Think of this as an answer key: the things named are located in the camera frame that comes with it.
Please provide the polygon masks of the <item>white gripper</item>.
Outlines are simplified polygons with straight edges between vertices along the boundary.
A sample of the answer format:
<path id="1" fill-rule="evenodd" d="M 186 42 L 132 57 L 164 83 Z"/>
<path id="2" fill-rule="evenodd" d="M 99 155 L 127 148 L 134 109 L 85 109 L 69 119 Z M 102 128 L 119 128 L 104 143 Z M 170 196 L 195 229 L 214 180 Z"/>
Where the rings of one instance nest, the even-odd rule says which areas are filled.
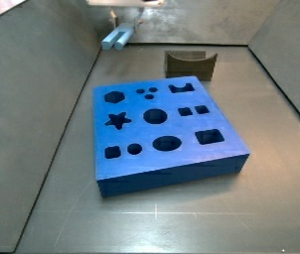
<path id="1" fill-rule="evenodd" d="M 164 3 L 164 0 L 85 0 L 85 3 L 91 6 L 138 7 L 136 16 L 134 17 L 134 26 L 138 26 L 142 23 L 140 18 L 144 7 L 158 7 Z M 112 27 L 116 27 L 118 16 L 112 9 L 108 14 Z"/>

